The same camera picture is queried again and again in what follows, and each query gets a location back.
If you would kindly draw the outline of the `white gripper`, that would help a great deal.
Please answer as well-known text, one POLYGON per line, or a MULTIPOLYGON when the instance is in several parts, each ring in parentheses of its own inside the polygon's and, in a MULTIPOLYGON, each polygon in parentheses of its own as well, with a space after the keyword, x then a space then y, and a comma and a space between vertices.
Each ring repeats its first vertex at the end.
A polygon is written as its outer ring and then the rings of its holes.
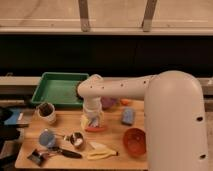
MULTIPOLYGON (((83 112, 89 117, 94 118, 102 112, 102 104, 100 98, 85 98, 83 102, 83 112)), ((85 130, 89 126, 91 119, 85 115, 81 116, 81 127, 85 130)))

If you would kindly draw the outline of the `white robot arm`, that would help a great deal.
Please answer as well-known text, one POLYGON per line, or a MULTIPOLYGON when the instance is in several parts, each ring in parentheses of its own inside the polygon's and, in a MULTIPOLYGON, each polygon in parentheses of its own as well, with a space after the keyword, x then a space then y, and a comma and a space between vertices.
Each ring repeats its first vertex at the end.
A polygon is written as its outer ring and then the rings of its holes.
POLYGON ((157 75, 106 81, 95 74, 77 86, 87 117, 101 113, 102 97, 144 102, 149 171, 209 171, 202 86, 192 75, 157 75))

